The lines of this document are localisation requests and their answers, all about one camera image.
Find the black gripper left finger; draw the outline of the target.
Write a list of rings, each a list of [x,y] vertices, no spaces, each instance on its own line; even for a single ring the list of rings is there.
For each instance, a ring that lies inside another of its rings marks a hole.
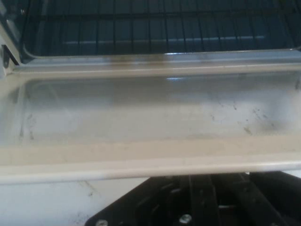
[[[151,177],[90,217],[87,226],[199,226],[208,175]]]

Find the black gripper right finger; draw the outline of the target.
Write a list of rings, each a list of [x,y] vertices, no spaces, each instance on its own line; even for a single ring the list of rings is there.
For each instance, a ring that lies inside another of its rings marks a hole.
[[[299,226],[301,180],[281,171],[218,176],[223,226]]]

